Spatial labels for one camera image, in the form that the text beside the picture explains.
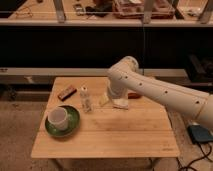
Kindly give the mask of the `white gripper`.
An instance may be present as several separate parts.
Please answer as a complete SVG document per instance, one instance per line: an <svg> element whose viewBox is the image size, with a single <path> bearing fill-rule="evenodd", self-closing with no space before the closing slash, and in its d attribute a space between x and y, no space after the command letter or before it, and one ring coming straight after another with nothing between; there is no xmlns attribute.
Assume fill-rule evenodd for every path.
<svg viewBox="0 0 213 171"><path fill-rule="evenodd" d="M127 89L116 81L110 81L107 86L107 94L104 93L100 100L99 105L104 106L109 102L109 97L112 99L123 98L127 93Z"/></svg>

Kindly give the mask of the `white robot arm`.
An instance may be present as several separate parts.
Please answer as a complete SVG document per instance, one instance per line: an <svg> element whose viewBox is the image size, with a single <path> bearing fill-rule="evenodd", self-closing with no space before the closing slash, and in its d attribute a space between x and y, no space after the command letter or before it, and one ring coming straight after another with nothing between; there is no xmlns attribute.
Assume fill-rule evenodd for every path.
<svg viewBox="0 0 213 171"><path fill-rule="evenodd" d="M213 124L213 94L143 76L138 68L137 60L131 56L112 65L107 71L110 83L101 103L110 99L115 107L126 108L130 89L205 126Z"/></svg>

